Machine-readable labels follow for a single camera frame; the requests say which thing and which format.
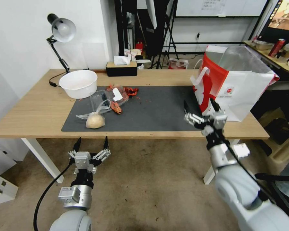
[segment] gray cutting mat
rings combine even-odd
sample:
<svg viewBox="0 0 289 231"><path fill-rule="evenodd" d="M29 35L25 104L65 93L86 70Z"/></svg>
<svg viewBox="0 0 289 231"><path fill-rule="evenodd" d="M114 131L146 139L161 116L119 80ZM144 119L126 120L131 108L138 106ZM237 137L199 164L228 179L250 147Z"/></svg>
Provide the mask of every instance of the gray cutting mat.
<svg viewBox="0 0 289 231"><path fill-rule="evenodd" d="M141 86L136 96L121 106L122 114L104 113L105 126L86 128L86 120L76 117L92 112L90 97L76 100L61 131L63 132L140 132L194 131L184 120L183 100L195 110L195 95L191 86Z"/></svg>

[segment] lamp shade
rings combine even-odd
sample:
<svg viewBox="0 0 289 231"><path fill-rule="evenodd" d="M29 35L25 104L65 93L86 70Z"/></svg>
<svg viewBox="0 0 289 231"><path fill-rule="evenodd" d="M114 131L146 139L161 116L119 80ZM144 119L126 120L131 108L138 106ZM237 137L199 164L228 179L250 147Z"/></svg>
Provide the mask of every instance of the lamp shade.
<svg viewBox="0 0 289 231"><path fill-rule="evenodd" d="M68 19L59 18L55 14L49 14L47 17L51 24L51 31L54 38L59 42L69 42L76 34L75 24Z"/></svg>

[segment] lamp arm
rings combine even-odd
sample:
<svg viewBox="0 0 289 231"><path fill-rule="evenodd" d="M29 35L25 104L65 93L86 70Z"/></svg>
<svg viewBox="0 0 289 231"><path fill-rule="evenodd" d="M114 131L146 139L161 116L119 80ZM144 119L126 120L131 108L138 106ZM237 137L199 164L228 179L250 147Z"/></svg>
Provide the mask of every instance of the lamp arm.
<svg viewBox="0 0 289 231"><path fill-rule="evenodd" d="M57 41L55 39L53 39L53 35L50 36L48 39L46 39L47 42L49 43L49 45L51 46L51 48L53 49L54 53L57 55L58 59L59 59L59 62L61 63L61 65L64 67L64 69L66 70L67 73L70 72L70 67L69 65L65 62L64 59L62 59L60 57L60 55L58 54L57 50L55 49L54 47L54 43Z"/></svg>

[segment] wooden table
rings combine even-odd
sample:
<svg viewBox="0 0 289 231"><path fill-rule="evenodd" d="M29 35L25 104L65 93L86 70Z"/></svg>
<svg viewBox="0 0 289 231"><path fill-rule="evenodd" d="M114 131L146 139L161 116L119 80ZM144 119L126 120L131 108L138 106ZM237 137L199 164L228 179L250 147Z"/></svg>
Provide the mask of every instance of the wooden table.
<svg viewBox="0 0 289 231"><path fill-rule="evenodd" d="M251 41L244 41L244 44L247 45L248 47L250 47L251 49L253 49L254 51L256 51L257 53L259 53L265 60L267 60L270 64L272 64L273 66L275 66L278 69L283 69L284 71L289 73L289 67L287 65L287 63L284 61L281 61L280 59L277 58L273 58L270 57L268 54L270 52L269 50L257 50L255 46L253 46Z"/></svg>
<svg viewBox="0 0 289 231"><path fill-rule="evenodd" d="M0 138L21 138L53 177L58 176L60 171L36 138L204 139L200 131L62 132L75 100L69 98L62 88L48 83L50 77L62 72L62 69L49 70L0 121ZM97 75L98 86L110 83L122 86L186 86L191 85L189 78L197 76L198 70L138 70L138 75L131 77L108 77L106 73ZM269 138L251 113L242 122L227 122L225 136L236 140ZM59 183L62 181L63 176L58 179Z"/></svg>

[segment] desk lamp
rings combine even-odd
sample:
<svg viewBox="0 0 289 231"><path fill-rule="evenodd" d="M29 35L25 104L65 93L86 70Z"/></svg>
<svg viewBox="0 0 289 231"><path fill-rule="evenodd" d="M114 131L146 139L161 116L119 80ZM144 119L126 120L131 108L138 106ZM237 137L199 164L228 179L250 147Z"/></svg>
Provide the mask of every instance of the desk lamp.
<svg viewBox="0 0 289 231"><path fill-rule="evenodd" d="M75 24L68 19L65 18L59 18L55 14L51 13L47 16L48 22L51 24L51 31L52 36L50 36L47 39L47 42L51 46L51 48L54 50L55 54L59 58L60 63L64 67L67 73L70 72L70 67L68 64L60 57L58 52L56 51L54 47L55 42L69 42L71 41L75 34L76 34L76 26Z"/></svg>

